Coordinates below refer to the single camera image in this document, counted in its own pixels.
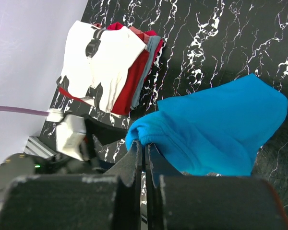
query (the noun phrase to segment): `gray cloth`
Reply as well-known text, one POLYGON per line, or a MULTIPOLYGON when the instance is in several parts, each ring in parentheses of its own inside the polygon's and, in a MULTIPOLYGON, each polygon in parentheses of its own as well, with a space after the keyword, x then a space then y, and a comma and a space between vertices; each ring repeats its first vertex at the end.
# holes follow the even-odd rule
POLYGON ((149 70, 153 64, 155 50, 157 49, 157 46, 158 46, 160 41, 161 41, 161 37, 159 37, 159 36, 150 36, 149 37, 149 40, 147 43, 147 51, 149 52, 148 60, 147 60, 147 63, 145 65, 144 71, 141 75, 138 87, 136 88, 136 91, 133 95, 132 103, 131 103, 131 109, 134 109, 135 107, 137 107, 139 105, 140 93, 141 93, 142 87, 144 85, 144 80, 145 80, 146 76, 148 75, 149 70))

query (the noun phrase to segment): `blue cloth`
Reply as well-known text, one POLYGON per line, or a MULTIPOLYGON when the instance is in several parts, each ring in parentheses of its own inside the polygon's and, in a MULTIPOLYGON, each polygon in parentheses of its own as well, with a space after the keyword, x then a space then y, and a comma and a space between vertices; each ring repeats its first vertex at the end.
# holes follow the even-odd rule
POLYGON ((132 103, 130 106, 131 109, 134 109, 135 107, 137 107, 139 105, 140 94, 141 94, 141 90, 142 90, 143 85, 144 85, 144 80, 145 80, 146 76, 148 75, 149 70, 152 67, 152 64, 154 61, 154 56, 155 56, 155 51, 156 51, 160 41, 161 41, 160 36, 149 36, 149 40, 147 43, 147 51, 149 52, 148 60, 147 60, 147 63, 145 65, 144 71, 141 75, 138 87, 136 88, 136 91, 133 95, 132 103))
POLYGON ((134 139, 153 142, 181 172, 249 176, 258 149, 284 122, 288 100, 250 74, 158 107, 131 125, 127 149, 134 139))

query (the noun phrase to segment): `stack of folded clothes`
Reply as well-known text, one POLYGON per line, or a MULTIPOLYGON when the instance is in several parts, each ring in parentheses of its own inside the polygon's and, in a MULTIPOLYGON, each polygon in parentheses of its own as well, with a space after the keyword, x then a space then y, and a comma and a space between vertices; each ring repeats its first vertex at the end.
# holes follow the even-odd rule
POLYGON ((68 32, 60 93, 106 113, 127 115, 139 105, 140 92, 163 46, 154 31, 120 23, 76 21, 68 32))

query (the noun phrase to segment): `marble surface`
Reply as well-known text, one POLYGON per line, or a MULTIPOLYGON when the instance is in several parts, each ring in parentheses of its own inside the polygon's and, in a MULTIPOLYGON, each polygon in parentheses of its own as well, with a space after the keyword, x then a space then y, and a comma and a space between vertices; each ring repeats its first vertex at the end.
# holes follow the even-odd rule
MULTIPOLYGON (((156 111, 158 100, 227 83, 249 73, 288 98, 288 0, 90 0, 83 22, 121 22, 155 30, 166 42, 144 85, 138 108, 116 118, 55 92, 51 108, 89 113, 99 121, 128 128, 156 111)), ((55 125, 46 122, 40 139, 54 148, 55 125)), ((101 146, 101 158, 118 161, 124 140, 101 146)), ((288 116, 259 150, 253 175, 278 191, 288 214, 288 116)))

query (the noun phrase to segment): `white shirt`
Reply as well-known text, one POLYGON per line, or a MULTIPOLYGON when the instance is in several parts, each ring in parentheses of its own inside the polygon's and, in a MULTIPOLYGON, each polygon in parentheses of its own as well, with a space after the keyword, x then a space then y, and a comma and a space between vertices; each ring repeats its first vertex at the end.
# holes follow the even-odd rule
POLYGON ((86 48, 99 31, 88 23, 74 23, 66 40, 61 76, 68 78, 68 92, 78 98, 85 98, 90 86, 96 88, 101 84, 103 93, 99 109, 109 113, 125 85, 128 69, 146 45, 127 27, 105 30, 101 33, 97 52, 87 57, 86 48))

